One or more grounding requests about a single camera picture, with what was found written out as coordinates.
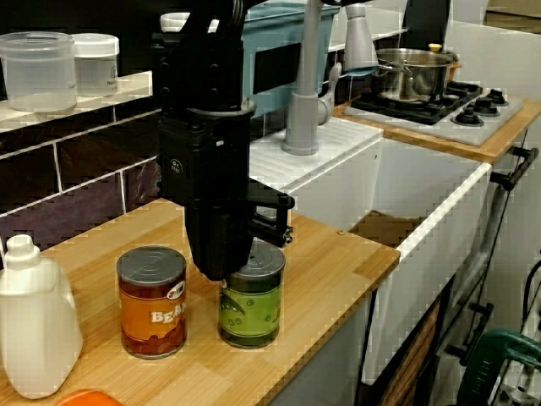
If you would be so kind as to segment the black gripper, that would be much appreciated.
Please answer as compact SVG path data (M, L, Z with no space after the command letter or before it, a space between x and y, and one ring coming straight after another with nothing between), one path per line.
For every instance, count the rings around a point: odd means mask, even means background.
M249 176L251 112L195 112L160 121L161 194L184 208L193 261L211 281L239 271L253 237L292 242L295 200Z

